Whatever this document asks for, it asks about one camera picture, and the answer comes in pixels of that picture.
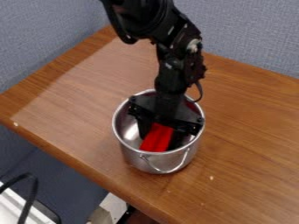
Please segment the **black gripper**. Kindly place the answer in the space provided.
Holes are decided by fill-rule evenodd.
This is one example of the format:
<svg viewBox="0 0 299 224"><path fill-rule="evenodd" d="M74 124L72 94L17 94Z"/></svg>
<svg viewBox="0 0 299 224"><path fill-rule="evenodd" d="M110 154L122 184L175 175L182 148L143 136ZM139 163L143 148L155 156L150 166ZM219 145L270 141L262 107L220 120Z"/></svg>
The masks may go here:
<svg viewBox="0 0 299 224"><path fill-rule="evenodd" d="M128 114L138 121L139 136L146 138L152 124L174 129L168 151L182 148L203 128L200 107L186 95L163 97L154 89L128 98Z"/></svg>

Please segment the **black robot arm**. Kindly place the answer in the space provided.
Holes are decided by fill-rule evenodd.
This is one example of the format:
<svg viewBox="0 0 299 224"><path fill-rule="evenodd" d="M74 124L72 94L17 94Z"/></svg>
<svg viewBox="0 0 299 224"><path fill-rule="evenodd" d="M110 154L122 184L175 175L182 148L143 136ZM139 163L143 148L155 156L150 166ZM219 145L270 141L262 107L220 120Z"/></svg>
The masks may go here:
<svg viewBox="0 0 299 224"><path fill-rule="evenodd" d="M202 32L179 11L174 0L99 0L122 41L130 45L148 39L156 47L159 72L152 95L130 97L142 151L167 152L196 135L203 118L188 108L187 88L199 87L207 68L202 55Z"/></svg>

